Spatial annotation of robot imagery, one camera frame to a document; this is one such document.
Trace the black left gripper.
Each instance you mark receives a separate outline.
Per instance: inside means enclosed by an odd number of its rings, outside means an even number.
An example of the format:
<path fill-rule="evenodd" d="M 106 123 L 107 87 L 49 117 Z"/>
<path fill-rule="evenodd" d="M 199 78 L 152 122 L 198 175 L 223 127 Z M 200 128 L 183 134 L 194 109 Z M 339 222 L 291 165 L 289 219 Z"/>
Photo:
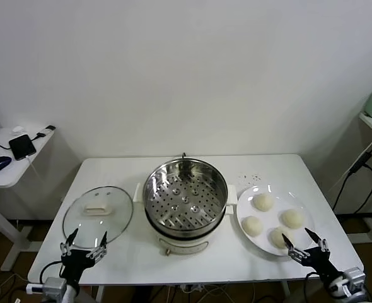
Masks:
<path fill-rule="evenodd" d="M 107 253 L 107 232 L 104 233 L 100 245 L 92 251 L 71 250 L 77 233 L 78 229 L 75 229 L 65 242 L 60 243 L 61 261 L 64 266 L 61 277 L 66 279 L 67 283 L 79 283 L 84 270 L 93 267 L 94 262 L 99 262 Z"/>

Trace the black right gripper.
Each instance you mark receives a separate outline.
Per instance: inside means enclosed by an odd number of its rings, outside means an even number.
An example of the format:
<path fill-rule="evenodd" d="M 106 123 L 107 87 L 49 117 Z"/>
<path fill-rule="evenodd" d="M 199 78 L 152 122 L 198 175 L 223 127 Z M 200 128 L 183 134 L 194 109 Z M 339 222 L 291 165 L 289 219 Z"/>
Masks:
<path fill-rule="evenodd" d="M 288 237 L 282 233 L 282 238 L 288 249 L 288 255 L 303 266 L 313 268 L 323 283 L 332 283 L 335 279 L 342 276 L 342 272 L 329 261 L 330 249 L 326 239 L 321 239 L 318 234 L 306 227 L 305 231 L 317 246 L 302 251 L 294 247 Z"/>

